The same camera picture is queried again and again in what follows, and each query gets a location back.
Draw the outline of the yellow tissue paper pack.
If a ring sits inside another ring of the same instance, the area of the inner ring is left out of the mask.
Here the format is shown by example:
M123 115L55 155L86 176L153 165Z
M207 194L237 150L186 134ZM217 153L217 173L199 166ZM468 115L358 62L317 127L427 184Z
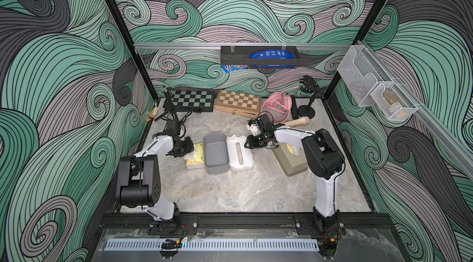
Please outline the yellow tissue paper pack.
M187 169L205 168L203 143L197 143L193 147L194 150L184 156Z

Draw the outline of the white tissue box lid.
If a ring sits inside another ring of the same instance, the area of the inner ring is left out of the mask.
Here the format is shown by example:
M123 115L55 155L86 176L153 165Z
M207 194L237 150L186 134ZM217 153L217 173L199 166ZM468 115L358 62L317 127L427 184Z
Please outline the white tissue box lid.
M250 149L245 147L246 136L227 137L229 166L233 172L243 172L253 168L254 159Z

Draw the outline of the grey tissue box base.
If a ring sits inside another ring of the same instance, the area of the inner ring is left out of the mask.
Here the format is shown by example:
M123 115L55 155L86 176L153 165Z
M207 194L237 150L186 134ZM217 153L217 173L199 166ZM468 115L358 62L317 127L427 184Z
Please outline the grey tissue box base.
M214 133L203 138L204 166L208 174L215 175L230 170L227 137Z

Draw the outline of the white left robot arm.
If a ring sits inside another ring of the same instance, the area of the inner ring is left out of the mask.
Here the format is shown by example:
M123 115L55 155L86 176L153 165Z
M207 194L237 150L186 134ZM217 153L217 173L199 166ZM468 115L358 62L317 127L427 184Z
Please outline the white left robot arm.
M166 156L183 157L194 150L190 137L159 135L141 151L118 162L115 199L129 209L139 208L155 221L170 221L178 206L161 195L159 162Z

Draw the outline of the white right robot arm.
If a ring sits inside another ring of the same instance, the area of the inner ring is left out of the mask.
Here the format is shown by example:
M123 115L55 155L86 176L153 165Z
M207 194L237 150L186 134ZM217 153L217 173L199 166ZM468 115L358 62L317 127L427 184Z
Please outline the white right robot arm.
M319 232L334 225L339 212L336 205L338 178L344 172L346 160L329 131L299 130L274 124L265 114L249 120L247 126L251 132L245 143L247 149L264 148L269 143L288 143L304 151L308 167L317 177L314 225Z

